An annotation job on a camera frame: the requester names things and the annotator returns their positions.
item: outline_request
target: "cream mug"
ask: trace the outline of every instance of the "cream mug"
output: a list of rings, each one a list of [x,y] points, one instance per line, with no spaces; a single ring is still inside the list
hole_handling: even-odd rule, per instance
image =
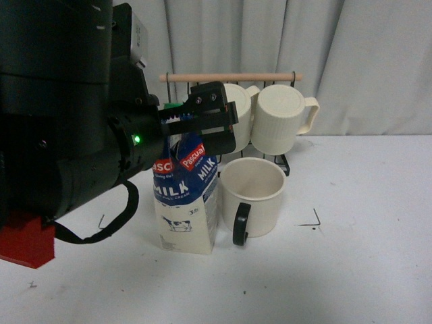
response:
[[[234,136],[236,138],[236,149],[233,153],[240,152],[250,141],[250,130],[252,127],[250,114],[252,113],[252,103],[255,96],[259,94],[257,86],[250,86],[247,89],[237,84],[224,84],[228,102],[235,101],[238,123],[233,125]]]
[[[220,175],[223,221],[233,243],[269,233],[279,217],[286,175],[276,164],[256,157],[229,162]]]
[[[306,122],[302,123],[306,107],[310,107],[310,111]],[[318,110],[316,98],[304,98],[291,86],[268,86],[258,96],[250,140],[262,153],[285,154],[294,145],[296,135],[311,130]]]

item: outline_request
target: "milk carton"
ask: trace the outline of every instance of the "milk carton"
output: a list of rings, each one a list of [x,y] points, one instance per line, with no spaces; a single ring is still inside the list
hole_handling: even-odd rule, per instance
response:
[[[195,133],[170,136],[153,165],[161,247],[210,254],[217,229],[217,160]]]

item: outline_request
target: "mug rim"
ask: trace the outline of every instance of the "mug rim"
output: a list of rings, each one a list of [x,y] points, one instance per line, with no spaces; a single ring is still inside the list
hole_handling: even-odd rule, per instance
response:
[[[228,188],[228,187],[223,183],[222,175],[224,174],[224,172],[225,172],[227,166],[229,166],[229,165],[233,165],[233,164],[236,164],[236,163],[239,163],[239,162],[241,162],[242,160],[248,160],[248,161],[260,161],[260,162],[266,163],[266,164],[268,164],[268,165],[271,165],[271,166],[272,166],[273,168],[275,168],[275,169],[276,169],[276,170],[281,174],[281,176],[282,176],[282,179],[283,179],[283,180],[282,180],[281,188],[279,188],[279,189],[278,189],[276,192],[274,192],[273,194],[270,194],[270,195],[268,195],[268,196],[264,196],[264,197],[258,197],[258,198],[244,196],[244,195],[238,194],[237,192],[235,192],[235,191],[233,191],[232,189]],[[235,160],[233,160],[233,161],[230,161],[229,163],[227,163],[226,165],[223,166],[223,169],[222,169],[222,171],[221,171],[221,174],[220,174],[220,176],[219,176],[219,179],[220,179],[220,181],[221,181],[221,185],[223,186],[223,188],[224,188],[225,190],[227,190],[230,194],[232,194],[233,196],[235,196],[235,197],[237,197],[237,198],[239,198],[239,199],[242,199],[242,200],[245,200],[245,201],[251,201],[251,202],[253,202],[253,201],[265,201],[265,200],[272,199],[272,198],[274,198],[274,197],[276,197],[276,196],[279,196],[279,195],[282,193],[282,191],[284,191],[285,186],[286,186],[286,181],[287,181],[287,179],[286,179],[286,174],[284,173],[284,171],[283,171],[279,166],[277,166],[277,165],[274,164],[273,162],[270,162],[270,161],[268,161],[268,160],[266,160],[266,159],[262,159],[262,158],[259,158],[259,157],[241,157],[241,158],[239,158],[239,159],[235,159]]]

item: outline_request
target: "white tabletop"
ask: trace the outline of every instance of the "white tabletop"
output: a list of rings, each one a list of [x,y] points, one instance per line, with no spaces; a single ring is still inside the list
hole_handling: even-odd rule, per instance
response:
[[[138,212],[113,237],[56,241],[37,270],[0,261],[0,323],[430,324],[431,147],[432,136],[299,137],[275,229],[240,248],[221,221],[210,255],[159,248],[142,172]],[[89,236],[126,194],[61,222]],[[321,224],[299,226],[317,222],[314,209]]]

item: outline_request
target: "upside-down mug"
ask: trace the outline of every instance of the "upside-down mug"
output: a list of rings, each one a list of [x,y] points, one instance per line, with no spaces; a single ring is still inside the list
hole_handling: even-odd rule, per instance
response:
[[[306,107],[310,107],[310,111],[303,122]],[[296,135],[311,130],[318,110],[316,98],[304,98],[291,86],[268,86],[258,96],[250,140],[262,153],[285,154],[294,145]]]
[[[253,103],[255,97],[259,94],[257,86],[250,86],[247,89],[238,86],[237,84],[224,84],[228,102],[235,101],[238,123],[233,125],[234,136],[236,138],[236,149],[233,153],[240,152],[250,141],[251,113],[254,109]]]

